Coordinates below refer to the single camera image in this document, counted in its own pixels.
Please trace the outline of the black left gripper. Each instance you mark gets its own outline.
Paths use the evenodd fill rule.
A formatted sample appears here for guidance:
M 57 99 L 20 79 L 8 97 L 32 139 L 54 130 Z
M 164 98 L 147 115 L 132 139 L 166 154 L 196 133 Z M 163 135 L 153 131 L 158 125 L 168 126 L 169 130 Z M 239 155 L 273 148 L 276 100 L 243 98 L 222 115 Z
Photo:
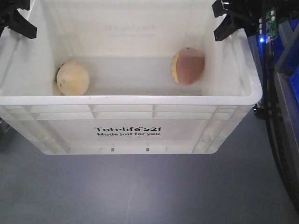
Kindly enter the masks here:
M 30 3 L 30 0 L 0 1 L 0 35 L 7 27 L 28 39 L 37 37 L 37 27 L 26 20 L 18 11 L 18 9 L 29 11 Z

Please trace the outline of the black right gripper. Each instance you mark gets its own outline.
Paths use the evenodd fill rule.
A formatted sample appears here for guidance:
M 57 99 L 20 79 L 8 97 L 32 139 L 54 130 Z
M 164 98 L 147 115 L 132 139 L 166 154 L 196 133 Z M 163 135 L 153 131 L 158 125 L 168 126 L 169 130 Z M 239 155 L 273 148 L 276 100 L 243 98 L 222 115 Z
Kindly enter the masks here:
M 240 14 L 235 13 L 236 3 L 241 7 Z M 298 0 L 216 0 L 212 4 L 214 17 L 225 17 L 214 30 L 215 40 L 223 41 L 239 29 L 244 29 L 247 36 L 258 33 L 259 20 L 272 9 L 277 25 L 299 17 Z

